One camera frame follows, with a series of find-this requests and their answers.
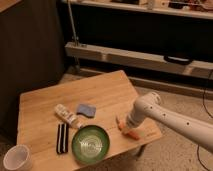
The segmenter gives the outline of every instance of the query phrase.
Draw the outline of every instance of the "speckled floor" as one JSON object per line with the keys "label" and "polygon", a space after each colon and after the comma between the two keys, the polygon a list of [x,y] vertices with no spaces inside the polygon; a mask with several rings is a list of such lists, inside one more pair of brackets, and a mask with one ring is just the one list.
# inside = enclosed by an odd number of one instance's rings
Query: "speckled floor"
{"label": "speckled floor", "polygon": [[[65,74],[61,83],[81,79],[80,76]],[[206,114],[202,99],[189,97],[179,94],[151,90],[143,87],[135,87],[141,95],[156,91],[163,99],[162,106],[184,115],[188,115],[213,124]],[[213,113],[213,100],[206,100],[208,110]],[[153,143],[148,144],[141,157],[137,158],[135,154],[138,149],[129,151],[111,159],[82,169],[81,171],[202,171],[196,156],[197,145],[183,136],[175,133],[171,129],[158,123],[163,137]],[[10,144],[0,137],[0,170],[2,167],[2,158],[4,153],[10,147]],[[203,163],[213,170],[213,155],[204,149],[200,149],[200,158]]]}

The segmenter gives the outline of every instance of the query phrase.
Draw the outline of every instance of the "green bowl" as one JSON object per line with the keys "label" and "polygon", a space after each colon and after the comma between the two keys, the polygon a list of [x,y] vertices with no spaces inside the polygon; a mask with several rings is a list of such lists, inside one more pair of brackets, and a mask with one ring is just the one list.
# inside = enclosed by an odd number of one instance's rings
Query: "green bowl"
{"label": "green bowl", "polygon": [[103,160],[110,146],[106,131],[96,125],[79,129],[72,140],[72,153],[81,164],[91,165]]}

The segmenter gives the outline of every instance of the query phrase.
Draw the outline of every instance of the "white cup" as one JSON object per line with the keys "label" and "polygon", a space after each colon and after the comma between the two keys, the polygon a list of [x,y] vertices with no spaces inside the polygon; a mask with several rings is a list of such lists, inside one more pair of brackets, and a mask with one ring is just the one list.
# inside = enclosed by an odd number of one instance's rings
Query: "white cup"
{"label": "white cup", "polygon": [[27,171],[32,168],[30,150],[26,145],[16,145],[4,156],[3,165],[10,171]]}

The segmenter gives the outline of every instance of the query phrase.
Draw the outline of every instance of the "dark wall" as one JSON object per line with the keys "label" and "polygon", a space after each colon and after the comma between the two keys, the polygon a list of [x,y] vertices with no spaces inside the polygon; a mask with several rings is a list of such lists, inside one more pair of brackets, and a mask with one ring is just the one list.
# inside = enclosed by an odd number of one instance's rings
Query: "dark wall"
{"label": "dark wall", "polygon": [[0,13],[0,131],[16,140],[19,95],[64,72],[55,0],[22,0]]}

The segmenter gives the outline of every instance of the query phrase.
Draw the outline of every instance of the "black cable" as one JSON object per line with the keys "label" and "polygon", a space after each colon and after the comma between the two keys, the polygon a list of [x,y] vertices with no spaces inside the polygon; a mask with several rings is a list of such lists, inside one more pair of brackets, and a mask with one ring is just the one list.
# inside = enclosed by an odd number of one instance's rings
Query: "black cable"
{"label": "black cable", "polygon": [[[208,78],[207,78],[207,80],[206,80],[206,84],[205,84],[205,87],[204,87],[204,91],[203,91],[203,107],[204,107],[206,113],[209,115],[209,117],[213,119],[213,115],[209,112],[209,110],[208,110],[207,107],[206,107],[206,103],[205,103],[206,89],[207,89],[207,87],[208,87],[209,80],[210,80],[210,78],[211,78],[211,76],[212,76],[212,73],[213,73],[213,69],[209,72],[209,75],[208,75]],[[200,160],[200,146],[199,146],[199,145],[197,146],[197,159],[198,159],[200,165],[201,165],[204,169],[206,169],[206,171],[211,171],[211,170],[210,170],[209,168],[207,168],[207,167],[203,164],[203,162]]]}
{"label": "black cable", "polygon": [[205,87],[204,87],[204,91],[203,91],[203,107],[204,107],[206,113],[209,115],[209,117],[213,119],[213,115],[208,111],[208,109],[206,107],[206,103],[205,103],[206,89],[208,87],[209,80],[210,80],[210,78],[212,76],[212,73],[213,73],[213,69],[209,72],[209,76],[208,76],[208,78],[206,80],[206,84],[205,84]]}
{"label": "black cable", "polygon": [[200,160],[200,146],[199,146],[199,145],[197,146],[197,159],[198,159],[200,165],[201,165],[204,169],[206,169],[206,171],[211,171],[211,170],[210,170],[209,168],[207,168],[207,167],[203,164],[203,162]]}

